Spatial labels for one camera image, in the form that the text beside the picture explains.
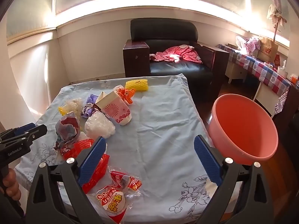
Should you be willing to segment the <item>person's left hand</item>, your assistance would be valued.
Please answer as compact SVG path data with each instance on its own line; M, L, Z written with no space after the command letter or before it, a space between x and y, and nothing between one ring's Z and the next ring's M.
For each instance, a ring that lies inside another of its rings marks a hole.
M19 201L21 198L21 191L19 189L19 183L16 180L16 173L13 169L9 168L9 173L6 177L3 178L3 185L6 187L4 191L1 188L1 192L6 193L14 201Z

